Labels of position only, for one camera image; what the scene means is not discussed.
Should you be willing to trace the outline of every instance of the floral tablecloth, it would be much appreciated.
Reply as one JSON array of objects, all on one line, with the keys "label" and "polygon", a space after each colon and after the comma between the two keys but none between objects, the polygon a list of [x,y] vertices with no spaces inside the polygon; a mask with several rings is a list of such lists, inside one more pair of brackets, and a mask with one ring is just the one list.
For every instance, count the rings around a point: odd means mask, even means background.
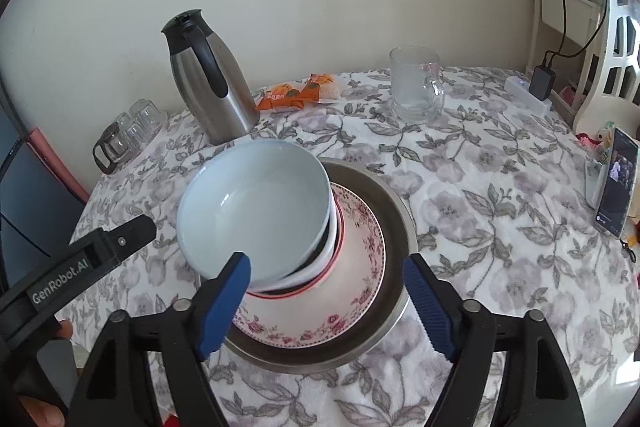
[{"label": "floral tablecloth", "polygon": [[[427,126],[392,115],[388,71],[345,73],[340,102],[263,116],[235,143],[294,140],[379,174],[410,209],[425,259],[463,298],[503,314],[542,309],[587,401],[638,345],[636,272],[619,242],[591,226],[586,152],[558,115],[542,120],[512,100],[510,74],[444,68],[445,109]],[[101,179],[78,223],[74,238],[139,214],[158,226],[151,245],[60,312],[87,349],[114,310],[161,312],[195,292],[175,235],[178,202],[198,168],[234,143],[210,146],[188,111],[162,133],[132,168]],[[159,403],[172,410],[161,358],[151,361]],[[503,365],[494,354],[477,425],[491,420]],[[230,425],[258,427],[423,425],[449,369],[411,304],[374,349],[333,371],[270,373],[226,347],[206,363]]]}]

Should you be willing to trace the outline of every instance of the finger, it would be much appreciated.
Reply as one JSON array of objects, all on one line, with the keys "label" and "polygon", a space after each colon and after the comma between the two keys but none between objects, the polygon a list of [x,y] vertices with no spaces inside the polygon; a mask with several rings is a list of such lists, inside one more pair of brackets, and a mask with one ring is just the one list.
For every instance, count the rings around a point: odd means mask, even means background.
[{"label": "finger", "polygon": [[56,336],[61,339],[70,340],[71,336],[74,334],[74,325],[71,321],[67,320],[60,321],[58,324],[60,325],[60,329],[58,330],[58,333],[56,333]]},{"label": "finger", "polygon": [[29,396],[21,396],[20,402],[38,427],[63,427],[65,424],[65,417],[60,409],[49,403]]}]

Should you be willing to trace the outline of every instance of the stainless steel tray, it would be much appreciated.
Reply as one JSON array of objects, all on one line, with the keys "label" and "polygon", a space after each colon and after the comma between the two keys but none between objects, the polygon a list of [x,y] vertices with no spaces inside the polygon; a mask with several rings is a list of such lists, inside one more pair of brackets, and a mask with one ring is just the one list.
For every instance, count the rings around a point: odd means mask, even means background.
[{"label": "stainless steel tray", "polygon": [[225,344],[258,367],[279,373],[308,374],[349,363],[375,346],[396,324],[406,308],[402,261],[418,251],[411,216],[391,187],[366,169],[348,162],[321,158],[332,182],[361,197],[376,214],[385,237],[386,264],[380,291],[354,327],[319,346],[283,349],[253,340],[231,326]]}]

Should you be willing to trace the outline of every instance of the bolt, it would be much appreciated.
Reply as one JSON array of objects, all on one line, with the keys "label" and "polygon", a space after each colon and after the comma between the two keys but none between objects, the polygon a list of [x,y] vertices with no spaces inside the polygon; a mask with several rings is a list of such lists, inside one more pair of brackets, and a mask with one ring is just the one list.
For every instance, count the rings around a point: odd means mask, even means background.
[{"label": "bolt", "polygon": [[127,317],[127,312],[124,310],[116,310],[111,315],[109,315],[109,320],[111,322],[122,322]]},{"label": "bolt", "polygon": [[174,302],[174,310],[176,310],[177,312],[185,312],[189,308],[191,308],[190,299],[178,299]]},{"label": "bolt", "polygon": [[529,315],[529,318],[532,321],[542,322],[543,320],[545,320],[545,315],[543,315],[540,310],[529,310],[527,315]]},{"label": "bolt", "polygon": [[475,299],[467,299],[462,303],[462,307],[471,313],[478,313],[480,311],[481,305]]}]

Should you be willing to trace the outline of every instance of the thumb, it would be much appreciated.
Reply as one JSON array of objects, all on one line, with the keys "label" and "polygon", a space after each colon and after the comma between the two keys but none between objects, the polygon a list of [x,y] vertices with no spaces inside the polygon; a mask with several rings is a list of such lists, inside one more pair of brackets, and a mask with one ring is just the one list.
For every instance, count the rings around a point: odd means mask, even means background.
[{"label": "thumb", "polygon": [[38,427],[63,427],[65,417],[60,409],[29,396],[21,396],[20,403]]}]

